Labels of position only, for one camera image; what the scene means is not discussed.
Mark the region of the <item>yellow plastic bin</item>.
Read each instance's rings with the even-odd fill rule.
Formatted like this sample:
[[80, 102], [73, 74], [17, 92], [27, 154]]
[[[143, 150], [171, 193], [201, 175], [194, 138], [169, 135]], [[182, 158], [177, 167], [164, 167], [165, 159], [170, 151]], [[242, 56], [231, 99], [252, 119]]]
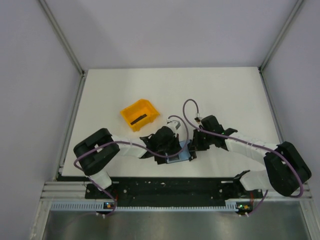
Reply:
[[[121, 110], [120, 114], [133, 132], [138, 132], [142, 127], [152, 123], [158, 116], [160, 116], [157, 109], [147, 99], [138, 100], [132, 105]], [[134, 125], [130, 124], [133, 120], [144, 114], [146, 114], [147, 117]]]

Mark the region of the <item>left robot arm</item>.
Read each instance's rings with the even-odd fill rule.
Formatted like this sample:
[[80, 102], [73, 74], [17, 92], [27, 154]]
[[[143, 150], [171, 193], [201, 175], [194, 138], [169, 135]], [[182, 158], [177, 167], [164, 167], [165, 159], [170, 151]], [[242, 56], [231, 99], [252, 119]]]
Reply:
[[108, 129], [101, 128], [73, 148], [76, 156], [74, 166], [97, 185], [97, 194], [106, 199], [113, 194], [114, 187], [105, 167], [114, 157], [155, 157], [162, 161], [168, 156], [179, 155], [182, 149], [179, 134], [168, 126], [161, 127], [156, 133], [134, 139], [118, 137]]

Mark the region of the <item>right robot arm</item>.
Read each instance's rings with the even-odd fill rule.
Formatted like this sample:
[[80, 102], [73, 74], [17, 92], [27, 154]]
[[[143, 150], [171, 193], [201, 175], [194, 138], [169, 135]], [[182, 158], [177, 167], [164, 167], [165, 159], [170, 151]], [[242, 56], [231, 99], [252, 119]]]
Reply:
[[237, 197], [245, 198], [252, 190], [271, 189], [284, 197], [300, 198], [303, 195], [303, 184], [312, 173], [292, 143], [254, 140], [236, 129], [224, 129], [213, 115], [196, 116], [195, 121], [199, 126], [193, 131], [190, 146], [193, 151], [206, 151], [215, 146], [263, 165], [262, 170], [249, 169], [237, 175], [239, 182], [233, 185]]

